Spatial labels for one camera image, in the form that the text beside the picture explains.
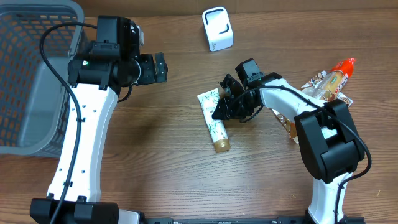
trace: basket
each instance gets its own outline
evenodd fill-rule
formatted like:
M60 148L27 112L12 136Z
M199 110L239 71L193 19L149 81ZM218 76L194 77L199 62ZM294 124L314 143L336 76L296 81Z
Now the basket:
M81 7L69 0L0 3L0 154L61 154L69 97L42 61L39 40L63 22L84 22ZM65 80L68 62L86 43L80 26L47 36L45 54Z

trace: small white box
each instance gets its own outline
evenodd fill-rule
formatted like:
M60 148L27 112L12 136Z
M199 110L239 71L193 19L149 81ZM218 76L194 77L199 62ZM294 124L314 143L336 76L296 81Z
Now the small white box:
M230 47L234 43L231 23L224 7L208 9L201 15L209 48L212 52Z

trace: wooden surface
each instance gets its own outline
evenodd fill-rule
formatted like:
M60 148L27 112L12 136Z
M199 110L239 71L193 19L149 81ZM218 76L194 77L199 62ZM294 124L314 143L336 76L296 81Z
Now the wooden surface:
M264 218L303 215L312 177L299 146L270 111L224 122L232 149L216 154L197 95L254 58L300 87L340 60L357 59L343 93L373 158L348 184L344 211L367 223L398 223L398 9L274 12L230 16L234 45L210 53L200 16L134 18L142 53L164 52L167 83L139 86L111 118L101 170L102 201L148 217ZM93 30L86 30L91 38ZM0 222L31 223L58 160L0 156ZM358 170L365 168L360 162Z
M86 17L200 15L223 6L229 13L398 8L397 0L75 0Z

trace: white tube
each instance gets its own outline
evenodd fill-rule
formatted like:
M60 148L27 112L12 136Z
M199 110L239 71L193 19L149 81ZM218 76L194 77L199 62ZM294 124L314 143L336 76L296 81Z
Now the white tube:
M198 95L198 99L216 152L225 152L230 150L231 145L229 144L223 121L213 120L211 117L217 107L218 100L220 100L218 89L202 93L201 95Z

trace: gray plastic bin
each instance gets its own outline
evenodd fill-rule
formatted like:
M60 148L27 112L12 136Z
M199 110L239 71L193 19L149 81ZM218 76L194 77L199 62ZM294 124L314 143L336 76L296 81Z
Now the gray plastic bin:
M0 2L0 154L60 156L69 97L43 63L39 40L45 30L63 22L84 22L77 3ZM68 62L86 43L83 29L69 26L51 32L44 48L67 79Z

